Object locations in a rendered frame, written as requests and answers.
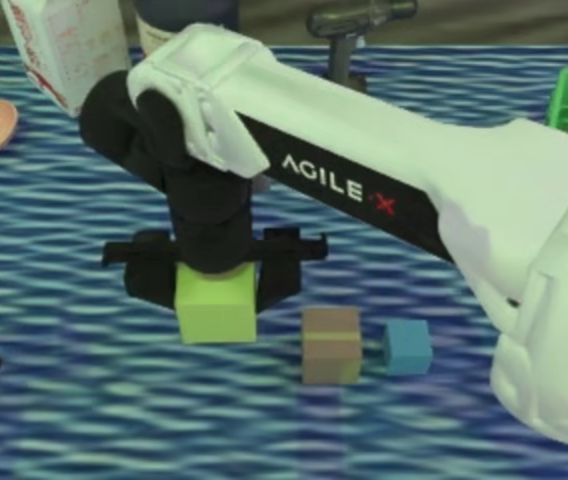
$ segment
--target dark cylindrical container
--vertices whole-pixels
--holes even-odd
[[[239,0],[135,0],[135,8],[146,55],[192,23],[239,30]]]

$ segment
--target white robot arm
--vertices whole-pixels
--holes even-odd
[[[568,134],[532,121],[435,122],[193,25],[137,65],[190,153],[261,173],[454,263],[501,332],[491,383],[521,422],[568,443]]]

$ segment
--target small blue block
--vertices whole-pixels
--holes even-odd
[[[389,375],[424,375],[433,360],[428,323],[389,320],[384,334],[384,361]]]

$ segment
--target blue tablecloth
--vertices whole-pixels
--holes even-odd
[[[326,58],[277,53],[318,73]],[[566,65],[559,47],[368,48],[354,64],[372,94],[473,125],[543,118]],[[0,153],[0,479],[568,480],[568,447],[494,399],[496,333],[455,270],[277,185],[256,199],[256,228],[327,232],[331,256],[307,266],[302,295],[261,315],[256,344],[181,345],[170,312],[100,268],[103,242],[168,227],[163,199],[85,148],[11,48],[0,97],[22,115]],[[309,304],[362,308],[359,385],[300,385]],[[430,320],[431,374],[385,378],[389,318]]]

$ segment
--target hammer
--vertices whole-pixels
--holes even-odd
[[[349,86],[351,55],[358,40],[380,25],[416,13],[417,0],[338,0],[312,8],[306,29],[313,37],[330,41],[328,79]]]

